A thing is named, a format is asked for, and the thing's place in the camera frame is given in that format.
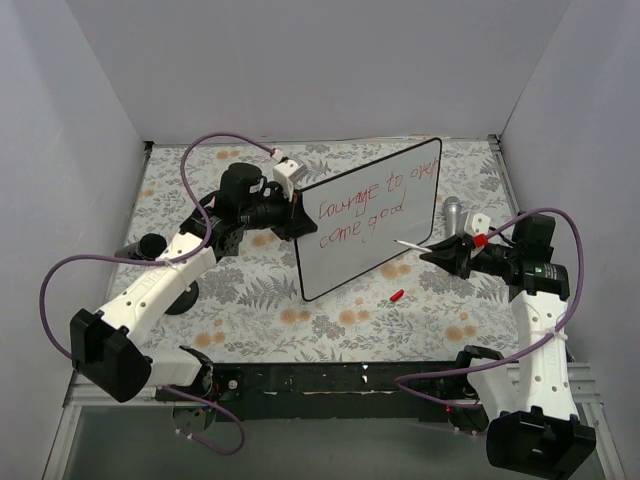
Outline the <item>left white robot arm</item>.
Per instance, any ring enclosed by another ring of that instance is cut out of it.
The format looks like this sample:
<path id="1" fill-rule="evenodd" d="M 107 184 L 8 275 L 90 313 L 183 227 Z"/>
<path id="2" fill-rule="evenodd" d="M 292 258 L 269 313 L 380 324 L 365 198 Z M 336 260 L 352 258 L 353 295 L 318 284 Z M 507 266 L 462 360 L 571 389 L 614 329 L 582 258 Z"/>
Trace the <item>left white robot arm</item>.
<path id="1" fill-rule="evenodd" d="M 246 231 L 269 229 L 286 241 L 316 232 L 295 186 L 305 174 L 305 165 L 291 159 L 274 166 L 271 181 L 248 163 L 228 167 L 219 189 L 199 201 L 158 265 L 95 312 L 74 315 L 73 368 L 118 402 L 145 387 L 165 386 L 193 400 L 214 398 L 214 365 L 206 355 L 184 346 L 149 355 L 142 346 L 163 315 L 195 304 L 197 279 L 221 259 L 238 255 Z"/>

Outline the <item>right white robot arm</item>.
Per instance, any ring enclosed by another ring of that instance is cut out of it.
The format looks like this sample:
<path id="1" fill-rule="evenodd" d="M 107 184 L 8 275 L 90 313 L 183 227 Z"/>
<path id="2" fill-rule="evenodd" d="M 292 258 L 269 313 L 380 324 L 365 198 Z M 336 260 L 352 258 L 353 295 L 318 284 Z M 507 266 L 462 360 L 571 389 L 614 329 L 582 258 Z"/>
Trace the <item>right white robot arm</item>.
<path id="1" fill-rule="evenodd" d="M 489 463 L 542 479 L 569 478 L 596 447 L 570 390 L 563 321 L 574 295 L 567 269 L 552 261 L 555 225 L 543 213 L 519 218 L 510 244 L 500 245 L 487 239 L 488 217 L 476 214 L 463 234 L 420 256 L 459 278 L 478 272 L 507 285 L 521 355 L 518 383 L 510 381 L 506 358 L 476 346 L 463 350 L 452 383 L 460 395 L 481 401 Z"/>

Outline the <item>white board with black frame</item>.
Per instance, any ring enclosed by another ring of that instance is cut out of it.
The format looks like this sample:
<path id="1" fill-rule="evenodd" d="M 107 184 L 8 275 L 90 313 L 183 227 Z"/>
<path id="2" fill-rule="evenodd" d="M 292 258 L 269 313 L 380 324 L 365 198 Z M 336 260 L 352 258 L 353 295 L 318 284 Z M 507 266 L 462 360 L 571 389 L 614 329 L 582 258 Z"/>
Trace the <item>white board with black frame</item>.
<path id="1" fill-rule="evenodd" d="M 433 138 L 301 190 L 317 226 L 294 242 L 302 298 L 313 301 L 426 243 L 433 231 L 442 140 Z"/>

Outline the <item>red marker cap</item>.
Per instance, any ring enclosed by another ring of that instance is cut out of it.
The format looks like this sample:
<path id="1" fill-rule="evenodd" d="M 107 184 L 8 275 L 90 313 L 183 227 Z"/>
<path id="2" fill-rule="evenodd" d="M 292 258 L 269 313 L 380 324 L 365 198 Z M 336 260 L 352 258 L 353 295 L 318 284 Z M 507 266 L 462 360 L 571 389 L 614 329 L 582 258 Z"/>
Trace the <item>red marker cap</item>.
<path id="1" fill-rule="evenodd" d="M 404 291 L 403 291 L 403 290 L 399 290 L 399 291 L 395 292 L 395 293 L 390 297 L 390 301 L 391 301 L 391 302 L 397 302 L 397 301 L 398 301 L 398 300 L 400 300 L 403 296 L 404 296 Z"/>

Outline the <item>white marker pen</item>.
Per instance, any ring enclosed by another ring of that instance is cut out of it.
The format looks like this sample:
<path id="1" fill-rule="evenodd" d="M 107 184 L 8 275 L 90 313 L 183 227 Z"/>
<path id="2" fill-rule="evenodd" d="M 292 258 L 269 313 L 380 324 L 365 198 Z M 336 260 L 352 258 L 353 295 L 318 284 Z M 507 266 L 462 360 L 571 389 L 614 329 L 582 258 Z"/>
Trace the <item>white marker pen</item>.
<path id="1" fill-rule="evenodd" d="M 414 244 L 414 243 L 411 243 L 411 242 L 407 242 L 407 241 L 403 241 L 403 240 L 398 240 L 398 239 L 395 239 L 394 241 L 395 241 L 397 244 L 402 245 L 402 246 L 404 246 L 404 247 L 407 247 L 407 248 L 409 248 L 409 249 L 413 249 L 413 250 L 421 251 L 421 252 L 423 252 L 423 253 L 431 253 L 431 252 L 432 252 L 432 250 L 430 250 L 429 248 L 422 247 L 422 246 L 419 246 L 419 245 Z"/>

